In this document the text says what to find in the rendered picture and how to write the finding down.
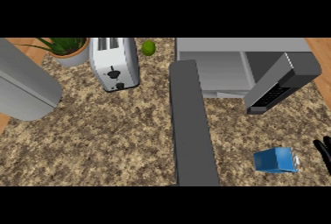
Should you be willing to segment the potted green plant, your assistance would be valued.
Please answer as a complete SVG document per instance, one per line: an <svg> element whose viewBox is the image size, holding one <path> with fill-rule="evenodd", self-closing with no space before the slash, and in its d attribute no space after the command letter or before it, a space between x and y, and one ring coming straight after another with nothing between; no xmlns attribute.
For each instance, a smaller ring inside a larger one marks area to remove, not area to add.
<svg viewBox="0 0 331 224"><path fill-rule="evenodd" d="M37 38L46 45L31 45L48 52L63 67L75 67L88 60L88 38Z"/></svg>

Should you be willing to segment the grey microwave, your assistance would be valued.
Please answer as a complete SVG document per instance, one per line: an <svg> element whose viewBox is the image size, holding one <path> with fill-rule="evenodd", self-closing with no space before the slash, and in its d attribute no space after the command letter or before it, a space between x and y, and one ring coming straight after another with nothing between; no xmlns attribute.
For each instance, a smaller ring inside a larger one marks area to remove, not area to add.
<svg viewBox="0 0 331 224"><path fill-rule="evenodd" d="M263 114L322 73L303 38L176 38L174 59L192 60L205 98L241 98Z"/></svg>

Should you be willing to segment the silver toaster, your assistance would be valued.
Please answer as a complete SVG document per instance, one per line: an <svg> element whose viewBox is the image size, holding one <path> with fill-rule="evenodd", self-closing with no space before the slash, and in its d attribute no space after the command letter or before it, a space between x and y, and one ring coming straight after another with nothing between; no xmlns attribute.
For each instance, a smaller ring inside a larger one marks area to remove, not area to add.
<svg viewBox="0 0 331 224"><path fill-rule="evenodd" d="M88 62L106 92L140 84L140 68L134 38L91 38Z"/></svg>

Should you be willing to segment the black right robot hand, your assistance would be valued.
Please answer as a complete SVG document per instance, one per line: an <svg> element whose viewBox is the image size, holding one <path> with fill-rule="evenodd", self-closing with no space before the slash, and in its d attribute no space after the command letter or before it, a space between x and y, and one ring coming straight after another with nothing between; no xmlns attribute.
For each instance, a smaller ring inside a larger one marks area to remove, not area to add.
<svg viewBox="0 0 331 224"><path fill-rule="evenodd" d="M323 141L314 140L313 144L320 153L328 174L331 175L331 137L323 136Z"/></svg>

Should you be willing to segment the dark grey microwave door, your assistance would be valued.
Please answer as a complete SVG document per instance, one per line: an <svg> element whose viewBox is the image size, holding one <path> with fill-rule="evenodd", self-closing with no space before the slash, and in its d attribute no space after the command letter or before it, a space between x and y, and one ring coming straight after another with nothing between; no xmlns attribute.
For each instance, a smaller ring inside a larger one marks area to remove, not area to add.
<svg viewBox="0 0 331 224"><path fill-rule="evenodd" d="M218 186L196 63L170 64L170 109L178 186Z"/></svg>

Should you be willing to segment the green lime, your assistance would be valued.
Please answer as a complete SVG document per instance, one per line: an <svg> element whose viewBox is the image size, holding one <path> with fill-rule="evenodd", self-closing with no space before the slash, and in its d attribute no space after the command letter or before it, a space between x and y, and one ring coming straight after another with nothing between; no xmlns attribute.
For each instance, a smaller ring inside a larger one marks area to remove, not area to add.
<svg viewBox="0 0 331 224"><path fill-rule="evenodd" d="M150 40L146 40L140 50L145 56L150 56L155 53L155 43Z"/></svg>

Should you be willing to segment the blue milk carton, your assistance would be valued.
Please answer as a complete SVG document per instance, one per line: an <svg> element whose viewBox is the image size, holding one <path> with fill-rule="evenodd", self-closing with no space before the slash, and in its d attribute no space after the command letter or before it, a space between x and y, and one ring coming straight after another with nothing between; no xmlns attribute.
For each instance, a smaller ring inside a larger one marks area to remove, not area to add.
<svg viewBox="0 0 331 224"><path fill-rule="evenodd" d="M298 157L291 147L273 147L252 154L252 165L258 172L298 172Z"/></svg>

